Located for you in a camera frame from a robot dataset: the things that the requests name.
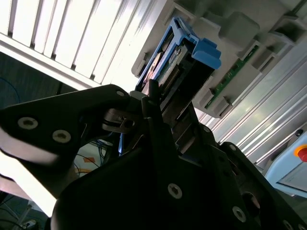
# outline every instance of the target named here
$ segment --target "green circuit board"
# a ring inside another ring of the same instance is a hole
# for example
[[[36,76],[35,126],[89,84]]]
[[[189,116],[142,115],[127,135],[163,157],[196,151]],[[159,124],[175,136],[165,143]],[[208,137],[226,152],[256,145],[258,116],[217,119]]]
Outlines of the green circuit board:
[[[212,102],[219,96],[222,90],[229,84],[229,82],[239,73],[239,71],[245,66],[245,64],[250,60],[250,58],[256,53],[259,46],[254,46],[250,53],[243,60],[238,59],[232,68],[224,75],[223,79],[218,83],[218,85],[213,89],[213,98],[207,103],[205,108],[207,109]]]

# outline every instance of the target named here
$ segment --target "blue cable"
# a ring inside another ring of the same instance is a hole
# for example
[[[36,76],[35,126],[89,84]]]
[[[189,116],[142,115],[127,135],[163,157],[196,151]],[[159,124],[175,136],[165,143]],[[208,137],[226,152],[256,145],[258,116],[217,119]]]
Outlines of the blue cable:
[[[18,94],[16,88],[9,81],[5,80],[4,78],[0,78],[0,80],[7,83],[15,91],[16,96],[17,96],[17,103],[20,103],[20,97],[19,97],[19,94]]]

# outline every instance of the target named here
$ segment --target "screw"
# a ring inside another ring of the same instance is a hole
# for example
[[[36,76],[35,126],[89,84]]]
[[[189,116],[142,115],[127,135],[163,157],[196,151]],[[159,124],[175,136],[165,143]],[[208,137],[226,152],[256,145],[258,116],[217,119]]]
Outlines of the screw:
[[[181,188],[177,184],[170,183],[167,189],[173,198],[180,199],[182,197]]]
[[[298,225],[298,229],[299,230],[306,230],[306,228],[303,225],[301,225],[301,224]]]
[[[210,130],[209,130],[209,128],[207,126],[204,126],[203,130],[205,130],[207,133],[210,133]]]
[[[233,146],[233,145],[229,145],[229,147],[233,150],[233,151],[236,151],[236,148],[235,148],[235,146]]]
[[[240,220],[242,223],[246,221],[245,213],[237,206],[233,206],[232,212],[234,213],[235,217]]]
[[[288,229],[288,230],[293,230],[291,224],[289,224],[289,222],[287,220],[283,220],[283,224],[285,225],[285,227]]]
[[[69,132],[60,129],[53,132],[52,138],[58,143],[65,144],[71,140],[71,135]]]
[[[38,126],[38,122],[32,117],[22,117],[18,120],[18,125],[23,129],[35,129]]]
[[[297,137],[299,137],[300,135],[302,135],[303,134],[303,130],[302,129],[299,129],[299,130],[297,130],[296,132],[295,132],[295,135],[297,136]]]
[[[125,96],[125,94],[124,94],[122,91],[117,90],[116,93],[117,93],[119,96],[122,96],[122,97]]]

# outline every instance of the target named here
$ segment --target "emergency stop button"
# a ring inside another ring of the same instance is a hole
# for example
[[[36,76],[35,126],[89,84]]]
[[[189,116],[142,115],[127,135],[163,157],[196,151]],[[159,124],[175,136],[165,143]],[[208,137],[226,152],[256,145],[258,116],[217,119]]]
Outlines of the emergency stop button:
[[[302,162],[307,162],[307,148],[298,151],[297,156],[302,160]]]
[[[298,146],[294,150],[294,155],[299,157],[302,162],[307,162],[307,145]]]

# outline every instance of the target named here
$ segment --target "red button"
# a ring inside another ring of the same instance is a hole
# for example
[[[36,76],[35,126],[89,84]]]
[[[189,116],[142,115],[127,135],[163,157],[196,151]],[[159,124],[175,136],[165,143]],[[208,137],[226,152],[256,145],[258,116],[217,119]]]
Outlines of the red button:
[[[302,160],[302,162],[307,162],[307,149],[301,149],[298,153],[297,153],[298,157]]]

